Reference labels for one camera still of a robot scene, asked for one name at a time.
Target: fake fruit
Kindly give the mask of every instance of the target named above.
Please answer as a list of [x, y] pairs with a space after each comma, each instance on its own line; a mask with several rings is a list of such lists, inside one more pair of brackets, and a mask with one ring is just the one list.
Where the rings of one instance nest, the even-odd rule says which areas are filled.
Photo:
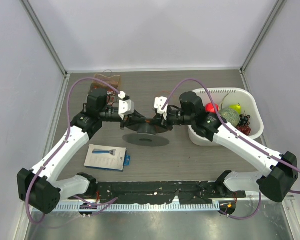
[[232, 126], [236, 127], [240, 122], [239, 113], [234, 109], [226, 107], [219, 111], [221, 117], [223, 117], [228, 123], [231, 123]]
[[228, 106], [228, 108], [234, 109], [238, 114], [241, 113], [241, 106], [240, 106], [240, 103], [235, 104], [235, 105], [230, 105], [230, 106]]
[[[215, 104], [216, 109], [219, 111], [219, 106], [217, 104]], [[209, 113], [215, 113], [215, 109], [214, 106], [212, 105], [212, 103], [208, 103], [207, 105], [205, 105], [205, 111], [209, 112]]]
[[249, 134], [251, 133], [251, 128], [249, 126], [237, 126], [236, 129], [247, 136], [249, 136]]

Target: grape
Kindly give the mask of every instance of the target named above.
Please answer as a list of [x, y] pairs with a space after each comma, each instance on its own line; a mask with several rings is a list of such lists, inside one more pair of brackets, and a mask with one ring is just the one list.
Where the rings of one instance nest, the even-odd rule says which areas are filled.
[[251, 128], [249, 126], [237, 126], [236, 129], [247, 136], [249, 136], [249, 134], [251, 133]]

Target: black mounting bracket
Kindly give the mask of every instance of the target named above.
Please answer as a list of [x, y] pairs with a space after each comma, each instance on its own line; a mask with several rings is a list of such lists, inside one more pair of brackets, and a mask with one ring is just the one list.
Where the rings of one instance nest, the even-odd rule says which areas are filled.
[[[35, 174], [31, 170], [22, 168], [16, 176], [19, 198], [26, 201], [29, 185]], [[60, 201], [60, 188], [54, 187], [46, 177], [38, 177], [32, 187], [29, 204], [44, 214], [49, 214], [56, 208]]]
[[[281, 159], [296, 168], [298, 167], [297, 157], [289, 151], [282, 155]], [[297, 179], [297, 171], [279, 162], [272, 168], [272, 172], [267, 177], [262, 177], [256, 182], [259, 184], [261, 193], [268, 199], [281, 203]]]

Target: metal floor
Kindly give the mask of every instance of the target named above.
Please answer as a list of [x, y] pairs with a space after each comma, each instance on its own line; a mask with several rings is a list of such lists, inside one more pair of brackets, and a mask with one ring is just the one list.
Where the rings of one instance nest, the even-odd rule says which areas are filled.
[[[171, 91], [181, 80], [196, 78], [208, 88], [244, 88], [239, 70], [204, 71], [155, 71], [155, 72], [116, 72], [121, 75], [122, 90], [130, 95], [135, 108], [141, 114], [154, 116], [152, 110], [155, 96]], [[67, 91], [80, 78], [93, 77], [93, 73], [71, 74]], [[70, 99], [70, 116], [82, 110], [91, 82], [78, 84]], [[186, 82], [176, 92], [171, 104], [179, 105], [180, 94], [200, 88], [196, 82]], [[62, 111], [55, 133], [57, 143], [67, 129], [66, 104]], [[131, 162], [123, 172], [105, 171], [84, 167], [89, 144], [83, 146], [66, 165], [59, 180], [72, 178], [84, 172], [94, 176], [99, 182], [107, 181], [215, 181], [226, 170], [253, 172], [255, 168], [247, 161], [222, 146], [197, 146], [189, 139], [187, 126], [176, 126], [173, 131], [161, 136], [170, 140], [162, 147], [137, 146], [123, 141], [123, 135], [131, 130], [120, 130], [119, 123], [104, 122], [102, 128], [89, 141], [89, 144], [127, 148]]]
[[[241, 200], [235, 216], [250, 215], [257, 200]], [[34, 212], [33, 217], [41, 216]], [[76, 212], [53, 212], [43, 224], [64, 225]], [[259, 213], [234, 220], [216, 211], [104, 212], [78, 218], [57, 229], [30, 225], [26, 240], [291, 240], [293, 235], [281, 203], [263, 200]]]

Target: metal frame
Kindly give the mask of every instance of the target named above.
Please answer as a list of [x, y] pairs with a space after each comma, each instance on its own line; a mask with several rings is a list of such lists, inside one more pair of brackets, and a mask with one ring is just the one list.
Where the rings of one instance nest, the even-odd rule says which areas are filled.
[[248, 56], [246, 57], [243, 65], [242, 65], [242, 68], [240, 69], [243, 73], [246, 71], [249, 63], [251, 62], [252, 58], [254, 57], [254, 55], [255, 55], [256, 51], [258, 50], [260, 44], [262, 43], [265, 36], [269, 32], [271, 26], [275, 22], [277, 16], [279, 15], [280, 11], [282, 10], [282, 8], [284, 7], [286, 2], [287, 2], [287, 0], [277, 0], [276, 1], [269, 17], [265, 21], [265, 24], [263, 25], [262, 30], [259, 33], [259, 36], [256, 38], [256, 40], [255, 40]]
[[[179, 67], [179, 68], [126, 68], [126, 69], [111, 69], [113, 73], [130, 73], [130, 72], [168, 72], [168, 71], [209, 71], [209, 70], [240, 70], [240, 67]], [[91, 74], [103, 73], [107, 69], [92, 69], [92, 70], [70, 70], [68, 74]]]
[[51, 122], [50, 129], [49, 129], [48, 139], [46, 141], [46, 145], [45, 145], [45, 148], [44, 148], [43, 157], [46, 156], [53, 147], [54, 139], [55, 139], [55, 135], [56, 135], [57, 127], [58, 127], [58, 122], [59, 122], [59, 118], [60, 118], [60, 114], [61, 114], [61, 110], [62, 110], [62, 106], [63, 106], [64, 100], [66, 98], [66, 92], [67, 92], [69, 79], [70, 79], [70, 74], [67, 74], [65, 76], [65, 78], [63, 79], [63, 81], [62, 81], [62, 85], [61, 85], [59, 95], [58, 95], [59, 97], [58, 97], [58, 100], [56, 102], [54, 114], [53, 114], [53, 117], [52, 117], [52, 122]]
[[54, 46], [52, 45], [44, 27], [42, 26], [42, 24], [40, 23], [34, 9], [32, 8], [30, 2], [28, 0], [20, 0], [21, 4], [23, 5], [25, 11], [27, 12], [30, 20], [32, 21], [35, 29], [37, 30], [37, 32], [39, 33], [40, 37], [42, 38], [45, 46], [47, 47], [48, 51], [50, 52], [52, 58], [54, 59], [55, 63], [57, 64], [57, 66], [59, 67], [61, 73], [63, 76], [67, 75], [67, 71], [64, 67], [64, 65], [62, 64]]

